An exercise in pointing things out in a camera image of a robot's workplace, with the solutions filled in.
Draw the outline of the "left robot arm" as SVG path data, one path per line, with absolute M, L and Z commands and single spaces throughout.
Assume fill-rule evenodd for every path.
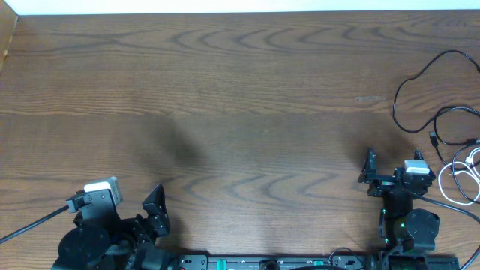
M 110 184 L 84 190 L 67 200 L 76 217 L 75 229 L 58 245 L 53 269 L 160 269 L 179 268 L 179 256 L 156 247 L 170 232 L 165 191 L 158 185 L 142 207 L 146 217 L 122 219 L 117 212 L 118 190 Z

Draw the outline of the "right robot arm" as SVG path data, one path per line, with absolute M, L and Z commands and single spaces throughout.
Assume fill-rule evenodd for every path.
M 368 184 L 367 195 L 382 199 L 379 235 L 385 249 L 365 259 L 370 270 L 450 270 L 459 269 L 458 258 L 448 255 L 431 256 L 440 231 L 440 218 L 433 212 L 414 208 L 415 196 L 423 196 L 436 175 L 417 150 L 414 158 L 405 160 L 392 175 L 377 172 L 376 154 L 367 150 L 358 182 Z

